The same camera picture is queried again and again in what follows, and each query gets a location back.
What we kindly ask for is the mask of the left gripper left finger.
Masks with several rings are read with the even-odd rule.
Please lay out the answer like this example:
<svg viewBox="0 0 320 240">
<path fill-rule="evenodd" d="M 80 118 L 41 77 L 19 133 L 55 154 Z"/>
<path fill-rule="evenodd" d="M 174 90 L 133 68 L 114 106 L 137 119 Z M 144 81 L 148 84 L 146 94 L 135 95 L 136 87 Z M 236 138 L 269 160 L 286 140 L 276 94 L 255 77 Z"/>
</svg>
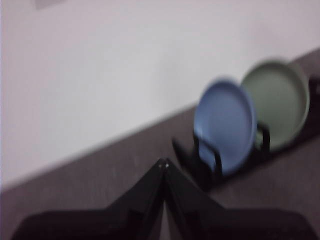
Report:
<svg viewBox="0 0 320 240">
<path fill-rule="evenodd" d="M 26 217 L 14 240 L 146 240 L 163 207 L 165 161 L 159 159 L 106 208 L 56 210 Z"/>
</svg>

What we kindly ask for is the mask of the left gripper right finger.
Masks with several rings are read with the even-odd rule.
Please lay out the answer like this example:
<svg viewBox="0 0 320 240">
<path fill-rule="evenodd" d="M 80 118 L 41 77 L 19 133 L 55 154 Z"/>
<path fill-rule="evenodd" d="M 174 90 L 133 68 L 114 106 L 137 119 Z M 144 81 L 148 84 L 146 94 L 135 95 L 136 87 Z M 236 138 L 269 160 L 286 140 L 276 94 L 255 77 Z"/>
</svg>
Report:
<svg viewBox="0 0 320 240">
<path fill-rule="evenodd" d="M 225 208 L 198 189 L 168 158 L 166 204 L 185 240 L 316 240 L 299 213 L 267 208 Z"/>
</svg>

